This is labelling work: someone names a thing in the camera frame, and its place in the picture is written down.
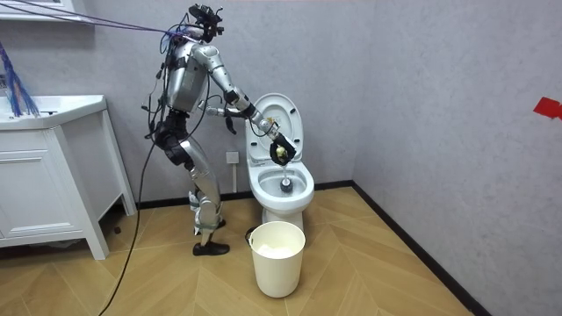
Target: toilet seat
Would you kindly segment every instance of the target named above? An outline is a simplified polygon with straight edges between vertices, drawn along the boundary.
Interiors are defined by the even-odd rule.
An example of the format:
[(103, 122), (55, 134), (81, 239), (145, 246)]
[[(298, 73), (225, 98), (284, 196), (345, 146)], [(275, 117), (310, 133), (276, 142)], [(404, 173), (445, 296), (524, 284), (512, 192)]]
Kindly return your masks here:
[[(269, 93), (260, 97), (255, 104), (264, 118), (272, 118), (279, 124), (279, 132), (295, 144), (292, 162), (300, 162), (304, 146), (302, 120), (299, 109), (288, 97), (280, 93)], [(246, 120), (246, 149), (250, 165), (275, 164), (270, 157), (271, 139), (267, 136), (257, 137), (252, 132), (249, 120)], [(254, 131), (263, 134), (256, 126)]]

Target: toilet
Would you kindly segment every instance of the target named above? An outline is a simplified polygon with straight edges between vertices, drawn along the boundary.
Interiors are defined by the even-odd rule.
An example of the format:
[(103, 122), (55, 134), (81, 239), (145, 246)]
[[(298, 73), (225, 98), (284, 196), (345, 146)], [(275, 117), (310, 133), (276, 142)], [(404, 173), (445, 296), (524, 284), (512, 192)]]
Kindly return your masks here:
[[(302, 158), (304, 144), (299, 110), (288, 97), (270, 93), (260, 97), (255, 104), (264, 118), (273, 118), (279, 131), (296, 145), (295, 157), (286, 165), (287, 176), (292, 181), (292, 192), (281, 191), (283, 168), (270, 158), (271, 139), (257, 137), (246, 120), (246, 157), (249, 182), (257, 201), (263, 206), (262, 222), (285, 221), (298, 226), (303, 232), (302, 212), (314, 195), (314, 180)], [(263, 134), (256, 126), (254, 131)]]

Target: electrical outlet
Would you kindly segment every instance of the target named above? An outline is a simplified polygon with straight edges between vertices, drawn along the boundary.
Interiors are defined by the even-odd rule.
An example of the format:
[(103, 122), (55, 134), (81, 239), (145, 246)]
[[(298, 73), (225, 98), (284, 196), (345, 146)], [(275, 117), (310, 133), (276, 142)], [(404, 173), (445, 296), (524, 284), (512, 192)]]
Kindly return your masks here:
[(240, 157), (238, 152), (227, 152), (227, 163), (238, 163), (240, 161)]
[(8, 89), (8, 84), (6, 84), (6, 75), (0, 75), (0, 90)]

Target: red object on wall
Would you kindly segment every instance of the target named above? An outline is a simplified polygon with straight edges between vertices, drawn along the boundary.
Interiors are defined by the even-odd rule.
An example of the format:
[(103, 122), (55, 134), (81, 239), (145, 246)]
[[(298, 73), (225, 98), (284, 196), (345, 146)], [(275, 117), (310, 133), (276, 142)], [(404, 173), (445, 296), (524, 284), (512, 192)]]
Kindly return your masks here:
[(538, 101), (538, 104), (533, 111), (551, 119), (562, 119), (562, 105), (560, 102), (548, 97), (543, 97), (540, 101)]

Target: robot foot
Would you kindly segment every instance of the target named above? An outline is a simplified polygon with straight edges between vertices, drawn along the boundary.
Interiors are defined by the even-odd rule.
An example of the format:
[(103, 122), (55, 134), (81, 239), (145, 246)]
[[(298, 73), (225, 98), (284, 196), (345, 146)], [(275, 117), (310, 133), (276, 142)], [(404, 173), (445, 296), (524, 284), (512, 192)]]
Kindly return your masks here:
[[(227, 224), (227, 222), (223, 219), (223, 220), (219, 223), (219, 225), (217, 226), (217, 229), (219, 229), (219, 228), (221, 228), (221, 227), (224, 227), (226, 224)], [(199, 235), (201, 235), (201, 232), (197, 232), (195, 235), (196, 235), (196, 236), (199, 236)]]
[(230, 251), (230, 246), (227, 244), (219, 244), (216, 242), (208, 241), (206, 245), (201, 246), (201, 243), (193, 246), (193, 255), (225, 255)]

